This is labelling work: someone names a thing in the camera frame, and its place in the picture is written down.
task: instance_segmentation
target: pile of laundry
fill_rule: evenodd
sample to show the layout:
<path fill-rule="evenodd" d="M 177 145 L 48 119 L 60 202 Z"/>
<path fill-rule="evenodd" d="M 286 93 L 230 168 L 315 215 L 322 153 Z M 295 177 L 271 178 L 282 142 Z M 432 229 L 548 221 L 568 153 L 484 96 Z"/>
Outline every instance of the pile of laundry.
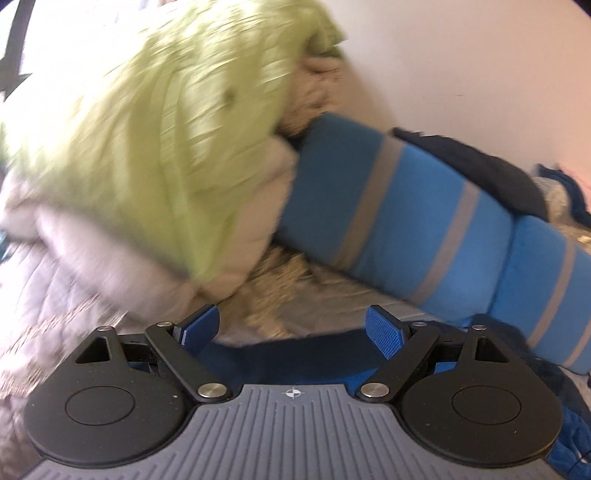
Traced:
<path fill-rule="evenodd" d="M 591 186 L 566 166 L 537 168 L 534 181 L 544 193 L 550 223 L 591 254 Z"/>

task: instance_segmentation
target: pillow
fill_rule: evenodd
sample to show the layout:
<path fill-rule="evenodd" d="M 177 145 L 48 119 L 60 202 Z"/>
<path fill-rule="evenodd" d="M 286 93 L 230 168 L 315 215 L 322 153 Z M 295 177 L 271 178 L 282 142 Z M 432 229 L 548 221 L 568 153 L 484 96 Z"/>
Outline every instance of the pillow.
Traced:
<path fill-rule="evenodd" d="M 547 223 L 517 220 L 490 315 L 532 351 L 578 374 L 591 369 L 591 256 Z"/>
<path fill-rule="evenodd" d="M 433 155 L 328 113 L 304 140 L 277 238 L 462 323 L 488 311 L 512 223 L 496 200 Z"/>

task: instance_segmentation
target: silver rivet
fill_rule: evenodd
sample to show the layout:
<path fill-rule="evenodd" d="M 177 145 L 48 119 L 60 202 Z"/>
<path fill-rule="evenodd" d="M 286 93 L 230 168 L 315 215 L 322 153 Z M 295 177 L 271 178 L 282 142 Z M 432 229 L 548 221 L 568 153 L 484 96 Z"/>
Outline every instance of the silver rivet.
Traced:
<path fill-rule="evenodd" d="M 361 387 L 361 393 L 368 398 L 381 398 L 390 393 L 390 389 L 383 383 L 371 382 Z"/>
<path fill-rule="evenodd" d="M 206 383 L 201 385 L 197 393 L 203 398 L 219 398 L 227 393 L 228 389 L 221 383 Z"/>

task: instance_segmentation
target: gray ribbed plate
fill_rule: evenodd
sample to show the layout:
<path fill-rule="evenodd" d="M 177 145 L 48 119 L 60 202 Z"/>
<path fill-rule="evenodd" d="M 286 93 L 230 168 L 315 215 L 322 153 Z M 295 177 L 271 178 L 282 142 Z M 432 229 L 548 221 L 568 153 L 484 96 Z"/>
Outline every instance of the gray ribbed plate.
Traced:
<path fill-rule="evenodd" d="M 246 385 L 234 400 L 197 409 L 154 455 L 117 468 L 45 460 L 26 480 L 558 480 L 545 462 L 481 470 L 425 450 L 384 405 L 342 385 Z"/>

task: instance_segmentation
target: bedding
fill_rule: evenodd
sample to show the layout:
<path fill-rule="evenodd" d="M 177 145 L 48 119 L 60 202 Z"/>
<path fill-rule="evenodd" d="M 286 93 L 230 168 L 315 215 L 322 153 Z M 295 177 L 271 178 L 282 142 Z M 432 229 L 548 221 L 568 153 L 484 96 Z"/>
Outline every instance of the bedding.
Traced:
<path fill-rule="evenodd" d="M 178 1 L 145 23 L 29 77 L 2 151 L 50 203 L 209 281 L 297 61 L 335 55 L 340 32 L 313 0 Z"/>
<path fill-rule="evenodd" d="M 589 286 L 591 256 L 542 220 L 521 217 L 489 313 L 518 326 L 536 355 L 585 374 L 591 364 Z"/>
<path fill-rule="evenodd" d="M 546 203 L 531 177 L 506 160 L 488 155 L 454 138 L 423 135 L 401 128 L 393 128 L 390 133 L 445 162 L 510 212 L 548 221 Z"/>
<path fill-rule="evenodd" d="M 206 284 L 167 269 L 84 216 L 41 202 L 30 182 L 12 171 L 0 193 L 0 228 L 13 240 L 48 246 L 81 282 L 120 309 L 145 320 L 180 320 L 202 296 L 230 296 L 256 266 L 289 195 L 296 159 L 281 138 L 267 142 L 256 193 L 240 211 L 221 271 Z"/>
<path fill-rule="evenodd" d="M 39 460 L 22 426 L 32 387 L 89 331 L 118 325 L 125 315 L 88 291 L 42 244 L 11 249 L 0 265 L 1 480 L 20 479 Z"/>

